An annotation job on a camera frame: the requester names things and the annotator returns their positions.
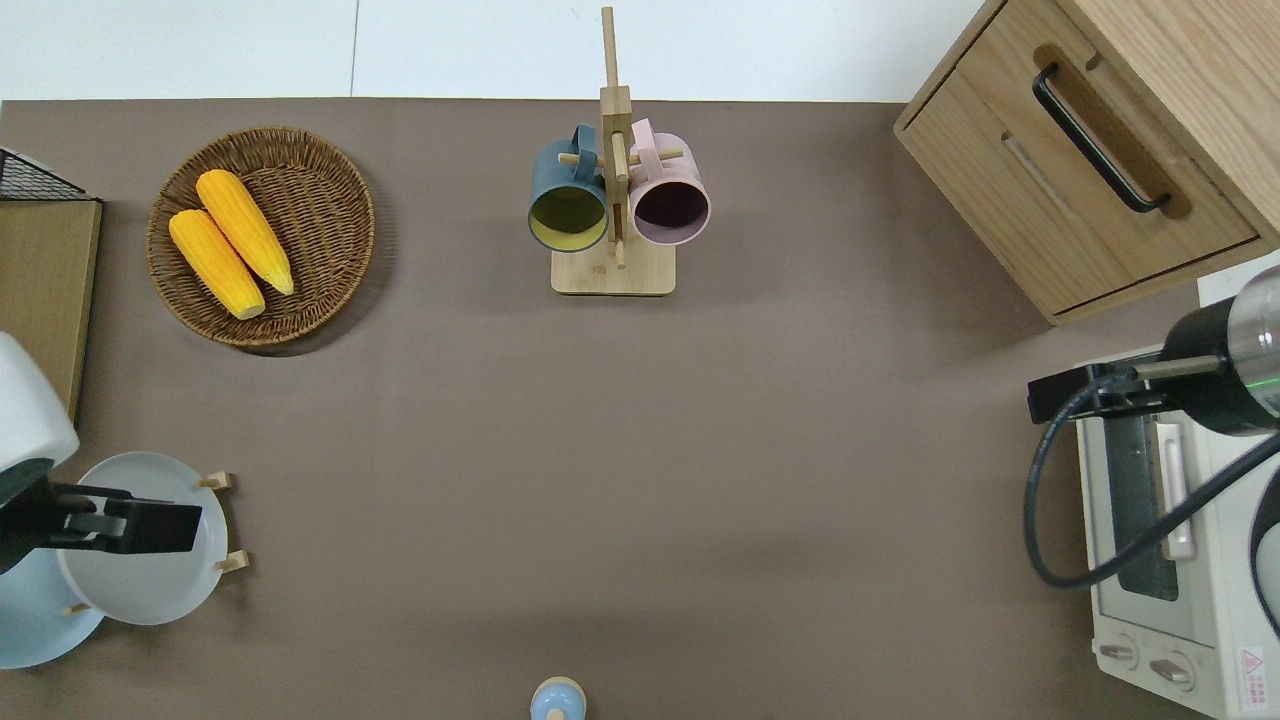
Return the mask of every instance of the blue mug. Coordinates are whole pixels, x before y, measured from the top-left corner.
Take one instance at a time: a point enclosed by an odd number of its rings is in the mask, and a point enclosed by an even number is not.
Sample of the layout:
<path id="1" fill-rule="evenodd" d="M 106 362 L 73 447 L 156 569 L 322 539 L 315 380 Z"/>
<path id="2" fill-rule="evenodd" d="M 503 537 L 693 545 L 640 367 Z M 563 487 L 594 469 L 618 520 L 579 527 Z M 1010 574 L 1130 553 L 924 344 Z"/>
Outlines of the blue mug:
<path id="1" fill-rule="evenodd" d="M 561 154 L 577 156 L 562 163 Z M 529 231 L 557 252 L 579 252 L 604 237 L 609 227 L 604 170 L 596 163 L 595 128 L 577 126 L 572 140 L 557 140 L 534 160 Z"/>

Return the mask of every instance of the plate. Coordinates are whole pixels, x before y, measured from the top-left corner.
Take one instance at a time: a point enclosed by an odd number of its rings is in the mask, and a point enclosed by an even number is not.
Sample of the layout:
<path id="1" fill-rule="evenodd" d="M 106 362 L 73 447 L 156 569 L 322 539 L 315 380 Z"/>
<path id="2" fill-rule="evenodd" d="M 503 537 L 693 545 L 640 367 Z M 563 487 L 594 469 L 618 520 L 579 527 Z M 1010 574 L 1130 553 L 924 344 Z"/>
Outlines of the plate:
<path id="1" fill-rule="evenodd" d="M 275 231 L 293 274 L 293 295 L 255 278 L 266 310 L 237 320 L 183 259 L 169 218 L 201 208 L 205 170 L 236 173 Z M 369 186 L 338 147 L 298 128 L 251 128 L 220 137 L 169 177 L 147 223 L 151 282 L 169 310 L 196 333 L 242 348 L 298 340 L 338 314 L 365 278 L 374 252 Z"/>
<path id="2" fill-rule="evenodd" d="M 227 516 L 200 479 L 200 473 L 157 452 L 125 452 L 90 469 L 81 484 L 198 505 L 202 512 L 191 552 L 59 550 L 58 564 L 76 594 L 108 618 L 134 625 L 172 623 L 200 607 L 221 577 L 214 564 L 227 559 Z"/>
<path id="3" fill-rule="evenodd" d="M 0 575 L 0 670 L 49 662 L 84 642 L 102 614 L 92 607 L 63 612 L 79 602 L 63 579 L 58 556 L 46 547 Z"/>

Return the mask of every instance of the black drawer handle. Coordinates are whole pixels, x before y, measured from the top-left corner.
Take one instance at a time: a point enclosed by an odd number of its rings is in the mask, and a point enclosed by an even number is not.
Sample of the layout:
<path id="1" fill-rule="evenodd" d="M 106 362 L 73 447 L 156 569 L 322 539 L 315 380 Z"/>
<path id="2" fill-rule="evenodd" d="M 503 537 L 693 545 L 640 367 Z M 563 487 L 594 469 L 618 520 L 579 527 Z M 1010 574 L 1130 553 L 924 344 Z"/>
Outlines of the black drawer handle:
<path id="1" fill-rule="evenodd" d="M 1169 202 L 1170 196 L 1167 192 L 1155 200 L 1144 199 L 1138 195 L 1138 191 L 1134 190 L 1134 187 L 1129 184 L 1129 181 L 1120 174 L 1120 170 L 1115 167 L 1111 159 L 1102 152 L 1102 149 L 1093 142 L 1089 133 L 1080 127 L 1080 123 L 1071 117 L 1071 113 L 1068 111 L 1066 106 L 1064 106 L 1057 96 L 1053 95 L 1053 91 L 1050 90 L 1048 78 L 1056 72 L 1057 63 L 1050 63 L 1048 67 L 1041 70 L 1041 73 L 1036 76 L 1036 82 L 1032 85 L 1032 94 L 1036 95 L 1036 100 L 1038 100 L 1041 106 L 1044 108 L 1048 117 L 1053 118 L 1057 127 L 1062 128 L 1068 140 L 1075 145 L 1075 149 L 1084 155 L 1084 159 L 1093 165 L 1093 169 L 1102 176 L 1102 179 L 1106 181 L 1116 196 L 1120 197 L 1120 201 L 1134 213 L 1151 213 L 1165 202 Z"/>

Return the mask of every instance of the white plate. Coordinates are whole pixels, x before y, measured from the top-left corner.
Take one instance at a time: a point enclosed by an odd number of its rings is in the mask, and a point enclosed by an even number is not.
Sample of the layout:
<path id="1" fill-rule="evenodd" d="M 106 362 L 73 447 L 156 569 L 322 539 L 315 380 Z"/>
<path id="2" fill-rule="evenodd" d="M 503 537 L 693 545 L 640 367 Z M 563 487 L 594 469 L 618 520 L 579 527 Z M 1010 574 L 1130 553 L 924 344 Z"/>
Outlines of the white plate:
<path id="1" fill-rule="evenodd" d="M 0 670 L 49 662 L 84 642 L 102 614 L 93 609 L 63 612 L 77 603 L 58 557 L 46 547 L 31 551 L 0 575 Z"/>
<path id="2" fill-rule="evenodd" d="M 227 559 L 227 516 L 214 492 L 200 487 L 200 473 L 157 452 L 125 452 L 86 473 L 81 484 L 198 505 L 202 512 L 191 552 L 59 550 L 58 562 L 72 589 L 108 618 L 134 625 L 172 623 L 200 607 L 221 577 L 214 564 Z"/>

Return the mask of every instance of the cabinet drawer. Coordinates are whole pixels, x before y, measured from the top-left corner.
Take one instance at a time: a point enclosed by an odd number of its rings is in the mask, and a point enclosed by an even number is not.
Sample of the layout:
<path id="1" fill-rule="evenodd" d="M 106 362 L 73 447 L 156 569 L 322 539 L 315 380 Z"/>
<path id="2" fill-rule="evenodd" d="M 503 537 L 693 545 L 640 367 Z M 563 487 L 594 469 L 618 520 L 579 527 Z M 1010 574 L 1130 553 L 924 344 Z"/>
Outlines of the cabinet drawer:
<path id="1" fill-rule="evenodd" d="M 1093 228 L 1027 170 L 1016 141 L 963 77 L 938 88 L 904 140 L 1042 313 L 1132 282 Z"/>
<path id="2" fill-rule="evenodd" d="M 1103 179 L 1097 161 L 1033 94 L 1051 65 L 1044 88 L 1102 161 L 1119 170 L 1117 181 Z M 1257 241 L 1115 64 L 1052 0 L 996 8 L 899 135 L 1055 322 L 1212 269 L 1201 265 L 1239 261 L 1240 249 Z M 1169 200 L 1135 211 L 1114 190 L 1117 183 L 1137 197 Z"/>

